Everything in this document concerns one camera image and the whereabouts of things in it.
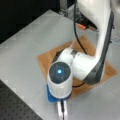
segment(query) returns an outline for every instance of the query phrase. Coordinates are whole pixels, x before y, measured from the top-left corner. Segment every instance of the cable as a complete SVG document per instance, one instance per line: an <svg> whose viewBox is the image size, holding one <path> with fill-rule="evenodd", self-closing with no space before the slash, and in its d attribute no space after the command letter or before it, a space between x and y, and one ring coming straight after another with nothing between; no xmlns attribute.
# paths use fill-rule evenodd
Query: cable
<svg viewBox="0 0 120 120"><path fill-rule="evenodd" d="M85 83L82 83L80 85L76 85L76 86L72 86L73 88L78 88L78 87L82 87Z"/></svg>
<svg viewBox="0 0 120 120"><path fill-rule="evenodd" d="M82 48L82 50L84 51L84 53L87 54L87 52L84 49L83 45L79 41L79 38L78 38L78 35L77 35L77 31L76 31L76 4L77 4L77 0L75 0L75 5L74 5L74 34L75 34L75 37L77 39L78 44L80 45L80 47Z"/></svg>

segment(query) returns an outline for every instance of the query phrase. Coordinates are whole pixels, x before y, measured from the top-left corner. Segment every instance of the blue object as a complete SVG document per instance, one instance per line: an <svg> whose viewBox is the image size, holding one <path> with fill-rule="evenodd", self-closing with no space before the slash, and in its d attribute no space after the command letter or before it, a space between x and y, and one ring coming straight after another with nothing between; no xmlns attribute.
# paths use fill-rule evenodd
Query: blue object
<svg viewBox="0 0 120 120"><path fill-rule="evenodd" d="M62 73L62 70L58 70L58 74L61 74Z"/></svg>
<svg viewBox="0 0 120 120"><path fill-rule="evenodd" d="M48 95L48 100L49 100L49 102L54 103L54 102L58 102L58 101L68 100L68 99L70 98L70 96L71 96L71 94L70 94L68 97L66 97L66 98L64 98L64 99L55 98L55 97L53 97L53 96L51 95L51 93L50 93L50 91L49 91L48 85L47 85L46 87L47 87L47 95Z"/></svg>

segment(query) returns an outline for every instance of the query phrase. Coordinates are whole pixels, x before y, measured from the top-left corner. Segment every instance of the white table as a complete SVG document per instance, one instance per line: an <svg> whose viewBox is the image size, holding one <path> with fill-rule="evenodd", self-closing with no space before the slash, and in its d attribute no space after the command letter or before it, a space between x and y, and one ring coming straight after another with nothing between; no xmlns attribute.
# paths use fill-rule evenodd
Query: white table
<svg viewBox="0 0 120 120"><path fill-rule="evenodd" d="M96 45L96 33L78 30ZM0 79L44 120L57 120L47 100L46 80L36 57L74 40L73 22L48 11L0 45ZM120 71L120 46L111 44L107 59ZM69 120L120 120L120 75L68 101Z"/></svg>

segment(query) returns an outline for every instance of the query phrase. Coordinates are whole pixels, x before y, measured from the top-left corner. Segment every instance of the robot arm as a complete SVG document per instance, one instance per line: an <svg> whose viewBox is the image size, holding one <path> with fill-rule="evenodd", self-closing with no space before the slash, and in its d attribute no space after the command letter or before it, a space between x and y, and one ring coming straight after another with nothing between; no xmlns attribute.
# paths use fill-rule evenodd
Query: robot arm
<svg viewBox="0 0 120 120"><path fill-rule="evenodd" d="M64 99L71 94L72 76L90 85L100 82L110 43L114 19L110 1L77 0L77 2L82 14L97 26L99 30L98 44L95 56L89 56L70 48L64 49L56 56L48 72L48 87L50 93L58 99ZM70 74L60 62L67 65Z"/></svg>

